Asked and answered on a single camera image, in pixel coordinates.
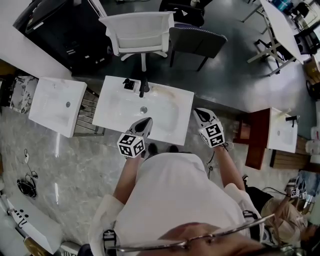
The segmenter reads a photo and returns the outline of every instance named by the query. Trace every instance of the person in beige shirt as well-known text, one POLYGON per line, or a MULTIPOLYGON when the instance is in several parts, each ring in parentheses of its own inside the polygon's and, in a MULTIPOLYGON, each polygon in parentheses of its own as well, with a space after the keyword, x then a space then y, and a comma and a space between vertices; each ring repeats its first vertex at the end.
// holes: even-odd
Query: person in beige shirt
POLYGON ((319 240, 320 228, 308 223, 307 219, 290 203, 290 196, 286 195, 283 200, 274 198, 256 187, 247 186, 247 180, 248 176, 245 175, 243 177, 245 191, 260 215, 262 217, 276 215, 277 220, 274 218, 267 220, 265 225, 270 228, 275 237, 278 236, 282 243, 308 249, 313 246, 314 240, 319 240))

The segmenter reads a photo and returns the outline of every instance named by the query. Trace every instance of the white t-shirt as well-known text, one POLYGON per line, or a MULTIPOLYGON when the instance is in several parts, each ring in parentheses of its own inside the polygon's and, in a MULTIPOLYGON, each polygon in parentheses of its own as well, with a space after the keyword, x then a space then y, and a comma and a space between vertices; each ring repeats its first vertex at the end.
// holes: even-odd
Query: white t-shirt
MULTIPOLYGON (((103 232, 114 229, 117 244, 157 240, 167 231, 190 222, 227 228, 245 222, 243 210, 254 212, 249 195, 233 183, 224 190, 210 181, 195 154, 162 153, 140 167, 125 205, 106 195, 90 225, 94 256, 104 256, 103 232)), ((260 225, 262 238, 264 225, 260 225)), ((249 236, 249 230, 241 231, 249 236)))

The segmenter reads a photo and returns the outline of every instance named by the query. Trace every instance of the eyeglasses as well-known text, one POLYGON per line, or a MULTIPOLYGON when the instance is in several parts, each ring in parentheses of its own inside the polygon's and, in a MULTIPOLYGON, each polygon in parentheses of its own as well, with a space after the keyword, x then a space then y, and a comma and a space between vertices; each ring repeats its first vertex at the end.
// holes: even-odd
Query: eyeglasses
POLYGON ((223 237, 232 233, 236 233, 241 230, 245 230, 259 224, 264 223, 267 219, 274 217, 274 214, 271 214, 267 217, 255 219, 252 221, 247 221, 243 224, 230 226, 227 228, 219 229, 219 232, 201 235, 197 237, 192 237, 188 240, 156 240, 156 241, 146 241, 140 243, 130 243, 123 244, 117 246, 106 246, 105 249, 116 249, 117 251, 123 253, 132 253, 132 252, 140 252, 140 251, 149 251, 149 250, 160 250, 160 249, 168 249, 168 248, 181 248, 187 250, 190 247, 190 243, 194 240, 199 239, 208 239, 210 242, 217 237, 223 237))

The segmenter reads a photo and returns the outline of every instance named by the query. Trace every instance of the gray floor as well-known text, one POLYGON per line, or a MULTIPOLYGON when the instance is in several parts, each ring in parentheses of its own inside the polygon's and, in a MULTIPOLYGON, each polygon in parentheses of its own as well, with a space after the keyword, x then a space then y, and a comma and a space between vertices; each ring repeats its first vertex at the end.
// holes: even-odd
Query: gray floor
MULTIPOLYGON (((9 108, 0 115, 0 152, 3 158, 5 192, 19 192, 17 179, 29 172, 24 163, 24 149, 30 158, 29 166, 38 174, 37 198, 30 201, 43 213, 61 224, 63 239, 78 244, 88 242, 88 228, 102 197, 112 194, 125 158, 119 154, 120 133, 106 130, 103 137, 66 138, 28 119, 9 108)), ((219 117, 226 141, 232 141, 237 122, 219 117)), ((156 142, 159 152, 169 144, 156 142)), ((210 179, 221 188, 222 181, 215 158, 208 165, 213 150, 202 141, 196 122, 191 116, 184 147, 181 151, 197 154, 206 170, 213 167, 210 179)), ((282 191, 289 178, 298 170, 279 170, 269 167, 271 150, 265 150, 262 169, 245 166, 247 145, 235 144, 230 155, 241 174, 249 175, 249 186, 260 189, 273 187, 282 191)))
MULTIPOLYGON (((101 0, 107 15, 131 12, 158 11, 161 0, 126 2, 101 0)), ((149 81, 195 92, 199 98, 219 103, 245 112, 254 112, 268 107, 279 110, 291 109, 291 115, 300 115, 298 133, 310 137, 310 128, 316 125, 315 104, 308 96, 302 65, 291 63, 279 75, 266 76, 276 67, 270 59, 250 64, 246 60, 257 54, 254 42, 262 39, 269 42, 263 19, 254 14, 245 23, 240 22, 255 5, 245 0, 213 0, 205 8, 204 29, 223 34, 228 42, 215 59, 209 59, 200 72, 196 72, 203 57, 179 53, 173 67, 168 58, 154 53, 147 57, 149 81)), ((82 77, 104 79, 105 75, 139 79, 141 59, 137 54, 125 62, 112 57, 109 65, 95 73, 83 73, 82 77)))

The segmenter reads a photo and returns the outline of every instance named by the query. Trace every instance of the white sink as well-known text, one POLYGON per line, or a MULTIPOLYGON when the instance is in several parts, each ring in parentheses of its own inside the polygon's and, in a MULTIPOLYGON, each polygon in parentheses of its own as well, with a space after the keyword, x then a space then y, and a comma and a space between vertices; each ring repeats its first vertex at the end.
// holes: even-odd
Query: white sink
POLYGON ((295 153, 298 135, 298 124, 295 121, 292 127, 292 121, 286 121, 290 115, 282 111, 271 108, 269 136, 267 148, 295 153))
POLYGON ((124 89, 125 78, 106 76, 97 103, 93 124, 125 132, 136 121, 151 117, 150 139, 184 145, 194 93, 149 82, 150 91, 139 97, 140 81, 124 89))
POLYGON ((29 119, 72 137, 86 88, 84 82, 41 77, 35 89, 29 119))

